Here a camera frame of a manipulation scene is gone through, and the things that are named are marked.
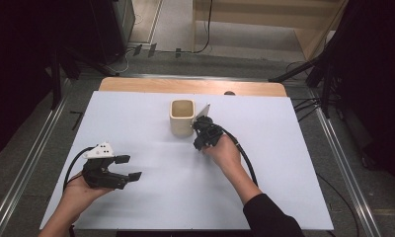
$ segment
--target cable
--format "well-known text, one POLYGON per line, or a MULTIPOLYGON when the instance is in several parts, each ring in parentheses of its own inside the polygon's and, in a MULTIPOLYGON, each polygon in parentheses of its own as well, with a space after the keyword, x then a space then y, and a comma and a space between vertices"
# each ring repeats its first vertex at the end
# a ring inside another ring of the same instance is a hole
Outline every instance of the cable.
MULTIPOLYGON (((63 188, 62 188, 62 192, 63 192, 63 193, 64 193, 64 191, 65 191, 67 185, 68 185, 71 181, 73 181, 73 180, 75 180, 75 179, 77 179, 77 178, 79 178, 80 176, 83 175, 83 174, 81 173, 80 175, 74 176, 73 178, 71 178, 71 180, 68 181, 69 174, 71 173, 72 167, 74 167, 75 162, 77 162, 78 158, 80 158, 80 156, 81 156, 82 154, 84 154, 84 152, 89 151, 89 150, 92 150, 93 148, 94 148, 94 147, 87 147, 87 148, 85 148, 84 150, 80 151, 80 153, 78 153, 78 154, 74 157, 74 159, 72 160, 71 164, 69 165, 68 170, 67 170, 67 173, 66 173, 66 175, 65 175, 64 184, 63 184, 63 188)), ((71 226, 69 227, 68 233, 69 233, 69 236, 70 236, 70 237, 75 237, 74 225, 71 225, 71 226)))
POLYGON ((206 45, 203 47, 203 49, 199 51, 165 51, 165 50, 155 50, 155 52, 160 52, 160 53, 190 53, 190 54, 198 54, 203 52, 207 46, 209 45, 209 40, 210 40, 210 22, 212 18, 212 5, 213 5, 213 0, 210 0, 210 7, 209 7, 209 17, 207 20, 207 41, 206 45))
POLYGON ((246 152, 244 151, 243 147, 241 147, 241 144, 238 142, 237 138, 235 138, 231 133, 229 133, 227 130, 225 130, 223 127, 220 126, 220 128, 231 138, 231 140, 234 142, 235 146, 237 146, 238 150, 240 153, 243 155, 244 160, 246 161, 247 167, 249 168, 251 179, 253 180, 253 183, 258 187, 259 184, 256 179, 256 174, 254 173, 253 165, 250 162, 250 159, 248 158, 246 152))
POLYGON ((209 18, 207 20, 207 41, 206 41, 206 45, 204 46, 203 49, 201 49, 199 51, 195 51, 194 53, 203 52, 207 48, 207 46, 209 45, 209 40, 210 40, 210 20, 212 18, 212 5, 213 5, 213 0, 210 0, 209 18))
POLYGON ((64 184, 63 184, 63 189, 62 189, 62 192, 63 192, 63 193, 64 193, 64 191, 65 191, 65 189, 66 189, 68 183, 71 182, 71 181, 73 181, 73 180, 75 179, 75 178, 74 178, 74 179, 71 179, 70 181, 68 181, 69 174, 71 173, 72 167, 74 166, 75 162, 78 160, 78 158, 80 158, 80 156, 81 156, 82 154, 84 154, 84 152, 89 151, 89 150, 92 150, 93 148, 94 148, 94 147, 87 147, 86 149, 80 151, 80 153, 78 153, 78 154, 74 157, 74 159, 72 160, 71 164, 69 165, 68 171, 67 171, 67 173, 66 173, 66 175, 65 175, 64 184))
POLYGON ((331 232, 330 230, 327 230, 327 233, 333 237, 336 237, 336 235, 333 234, 333 232, 331 232))
POLYGON ((303 100, 301 103, 297 104, 296 106, 293 107, 294 110, 296 110, 296 108, 302 106, 303 104, 309 102, 309 101, 316 101, 317 99, 305 99, 303 100))
POLYGON ((357 224, 357 220, 356 220, 356 216, 354 211, 352 210, 351 206, 349 205, 349 203, 345 200, 345 198, 337 191, 336 188, 334 188, 334 186, 332 186, 324 177, 322 177, 320 174, 315 173, 322 181, 324 181, 327 185, 329 185, 335 192, 336 194, 345 202, 346 206, 349 208, 349 211, 352 214, 352 217, 354 218, 355 221, 355 230, 356 230, 356 236, 359 236, 359 229, 358 229, 358 224, 357 224))
POLYGON ((321 98, 314 97, 314 98, 290 98, 292 101, 304 101, 304 100, 319 100, 321 98))
POLYGON ((198 121, 198 120, 195 121, 195 122, 207 124, 207 125, 210 125, 210 126, 215 126, 215 127, 217 127, 218 129, 220 129, 220 130, 222 130, 223 132, 225 132, 225 134, 227 134, 227 135, 229 136, 229 138, 231 138, 232 142, 234 142, 234 144, 235 144, 235 146, 237 147, 238 151, 240 151, 241 155, 242 155, 243 158, 244 158, 244 161, 245 161, 246 164, 247 164, 247 167, 249 168, 250 176, 251 176, 251 179, 253 180, 253 183, 258 187, 259 184, 258 184, 257 179, 256 179, 256 174, 255 174, 255 172, 254 172, 253 165, 251 164, 250 159, 248 158, 248 156, 247 156, 246 152, 244 151, 243 147, 241 146, 240 142, 238 142, 237 138, 235 138, 235 136, 233 136, 233 135, 232 135, 229 131, 227 131, 225 128, 223 128, 222 126, 220 126, 220 125, 218 125, 218 124, 215 124, 215 123, 213 123, 213 122, 198 121))
POLYGON ((139 22, 136 22, 136 21, 135 21, 135 25, 138 25, 138 24, 141 23, 144 19, 143 19, 143 17, 141 17, 141 15, 135 13, 135 17, 136 17, 136 16, 138 16, 138 17, 140 18, 140 21, 139 21, 139 22))
POLYGON ((308 114, 306 114, 305 116, 301 117, 298 122, 304 120, 305 118, 307 118, 309 115, 311 115, 315 110, 317 110, 320 106, 316 106, 314 109, 312 109, 312 111, 308 112, 308 114))
MULTIPOLYGON (((290 65, 293 65, 293 64, 295 64, 295 63, 300 63, 300 62, 301 62, 301 63, 305 63, 304 61, 294 61, 294 62, 291 62, 291 63, 287 64, 286 69, 284 70, 284 72, 287 73, 287 71, 288 71, 290 65)), ((303 79, 306 79, 306 78, 294 78, 293 76, 290 77, 290 78, 293 79, 293 80, 303 80, 303 79)))
POLYGON ((107 67, 109 70, 111 70, 111 71, 113 71, 113 72, 115 72, 115 73, 122 73, 122 72, 125 72, 127 69, 129 69, 129 62, 127 61, 127 54, 130 53, 130 52, 132 52, 132 51, 134 51, 134 49, 128 50, 128 51, 124 54, 124 60, 126 61, 126 68, 125 68, 124 70, 122 70, 122 71, 115 70, 115 69, 111 68, 111 67, 108 66, 108 65, 105 65, 105 67, 107 67))

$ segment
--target power cord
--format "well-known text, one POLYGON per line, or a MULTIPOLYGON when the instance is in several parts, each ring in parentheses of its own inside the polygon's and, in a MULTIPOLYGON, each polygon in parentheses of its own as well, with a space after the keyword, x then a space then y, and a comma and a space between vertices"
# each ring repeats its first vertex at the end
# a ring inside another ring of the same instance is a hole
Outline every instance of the power cord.
POLYGON ((135 24, 135 25, 138 25, 138 24, 141 23, 144 19, 143 19, 143 17, 142 17, 141 15, 135 13, 135 17, 136 17, 136 16, 138 16, 140 20, 139 20, 138 22, 135 22, 134 24, 135 24))
MULTIPOLYGON (((74 164, 75 164, 75 162, 77 162, 78 158, 80 158, 80 156, 81 156, 82 154, 84 154, 86 151, 92 150, 93 148, 94 148, 94 147, 87 147, 87 148, 85 148, 84 150, 80 151, 80 153, 78 153, 78 154, 74 157, 74 159, 72 160, 71 164, 69 165, 68 170, 67 170, 67 173, 66 173, 66 175, 65 175, 62 193, 65 192, 66 187, 68 186, 68 184, 69 184, 71 181, 73 181, 73 180, 75 180, 75 179, 77 179, 77 178, 79 178, 80 176, 83 175, 83 173, 81 173, 80 175, 74 176, 73 178, 71 178, 71 180, 68 181, 68 177, 69 177, 69 174, 71 173, 72 167, 74 167, 74 164)), ((71 227, 69 227, 68 233, 69 233, 69 236, 70 236, 70 237, 75 237, 74 225, 71 225, 71 227)))
MULTIPOLYGON (((310 111, 308 114, 306 114, 305 116, 303 116, 302 118, 300 118, 298 121, 302 121, 303 119, 305 119, 306 117, 308 117, 312 112, 314 112, 316 109, 318 109, 321 105, 321 99, 320 98, 309 98, 309 99, 292 99, 292 100, 301 100, 302 102, 300 102, 299 104, 297 104, 296 106, 294 106, 295 112, 300 112, 301 110, 304 110, 308 107, 311 107, 313 105, 315 105, 314 109, 312 111, 310 111), (309 101, 313 101, 310 105, 308 106, 303 106, 305 103, 309 102, 309 101)), ((349 203, 346 201, 346 199, 339 193, 339 191, 337 191, 337 189, 330 184, 330 182, 328 182, 324 177, 322 177, 320 174, 315 173, 318 178, 320 178, 322 181, 324 181, 329 187, 331 187, 334 192, 336 192, 336 194, 342 199, 342 201, 346 204, 346 206, 349 208, 349 211, 352 214, 352 217, 355 221, 355 229, 356 229, 356 236, 359 236, 359 228, 358 228, 358 224, 356 221, 356 216, 354 211, 352 210, 351 206, 349 205, 349 203)), ((333 237, 336 237, 336 235, 331 232, 331 231, 327 231, 327 233, 333 237)))
POLYGON ((201 124, 209 125, 211 127, 216 127, 218 130, 222 130, 223 132, 225 132, 225 134, 228 135, 229 138, 231 138, 232 142, 234 142, 234 144, 237 147, 238 151, 240 151, 241 155, 244 158, 244 161, 247 164, 247 167, 249 168, 250 176, 251 176, 251 178, 253 180, 253 183, 258 187, 259 184, 258 184, 257 179, 256 179, 256 174, 254 172, 253 165, 251 164, 250 159, 248 158, 248 156, 247 156, 246 152, 244 151, 243 147, 241 146, 240 142, 238 142, 237 138, 235 138, 235 136, 233 136, 225 128, 223 128, 222 126, 220 126, 218 124, 215 124, 213 122, 197 120, 197 121, 195 121, 195 123, 201 123, 201 124))
POLYGON ((130 50, 128 50, 128 51, 124 54, 124 60, 126 61, 126 68, 125 68, 125 69, 123 69, 123 70, 116 70, 116 69, 111 68, 111 67, 108 66, 108 65, 105 65, 105 67, 107 67, 109 70, 111 70, 111 71, 113 71, 113 72, 115 72, 115 73, 122 73, 122 72, 127 71, 127 69, 129 69, 129 62, 127 61, 127 55, 128 55, 130 52, 132 52, 132 51, 134 51, 134 49, 130 49, 130 50))
POLYGON ((210 22, 211 22, 211 18, 212 18, 212 6, 213 6, 213 0, 210 0, 210 7, 209 7, 209 17, 207 19, 207 30, 205 28, 205 31, 207 32, 207 41, 205 46, 199 50, 199 51, 165 51, 165 50, 155 50, 155 52, 160 52, 160 53, 190 53, 190 54, 198 54, 203 52, 207 46, 209 45, 209 41, 210 41, 210 22))

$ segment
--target white paper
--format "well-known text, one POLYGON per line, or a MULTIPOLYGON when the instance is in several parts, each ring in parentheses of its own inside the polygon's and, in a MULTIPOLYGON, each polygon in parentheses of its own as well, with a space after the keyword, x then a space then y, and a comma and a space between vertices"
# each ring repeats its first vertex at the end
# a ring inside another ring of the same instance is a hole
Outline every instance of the white paper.
MULTIPOLYGON (((196 136, 171 133, 170 102, 178 99, 195 100, 196 108, 211 103, 209 116, 238 138, 261 190, 302 229, 333 229, 289 98, 129 92, 94 93, 41 228, 59 202, 72 159, 82 149, 108 141, 116 155, 131 156, 129 163, 111 165, 110 171, 142 176, 97 199, 76 228, 249 229, 233 187, 209 157, 195 150, 196 136)), ((76 163, 72 175, 84 162, 76 163)))

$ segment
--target cup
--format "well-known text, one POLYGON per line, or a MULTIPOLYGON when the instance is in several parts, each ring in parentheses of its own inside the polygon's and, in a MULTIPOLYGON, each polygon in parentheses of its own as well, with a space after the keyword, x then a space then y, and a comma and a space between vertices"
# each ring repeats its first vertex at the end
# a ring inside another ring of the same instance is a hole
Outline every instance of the cup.
POLYGON ((195 101, 175 100, 170 104, 170 126, 177 136, 194 134, 192 122, 195 118, 195 101))

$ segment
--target white table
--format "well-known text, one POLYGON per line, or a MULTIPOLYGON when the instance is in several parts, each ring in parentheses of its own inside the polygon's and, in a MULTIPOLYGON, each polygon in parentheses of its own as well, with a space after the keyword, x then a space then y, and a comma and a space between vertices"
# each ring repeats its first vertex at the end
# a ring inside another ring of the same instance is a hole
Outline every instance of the white table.
MULTIPOLYGON (((59 202, 73 157, 107 140, 116 155, 131 156, 128 164, 110 170, 141 171, 142 177, 96 200, 76 228, 248 229, 240 199, 211 159, 194 149, 195 137, 171 134, 168 109, 175 99, 194 99, 197 109, 210 102, 209 116, 240 140, 261 189, 301 228, 333 229, 289 98, 127 92, 93 95, 41 227, 59 202)), ((83 164, 79 161, 72 174, 83 164)))

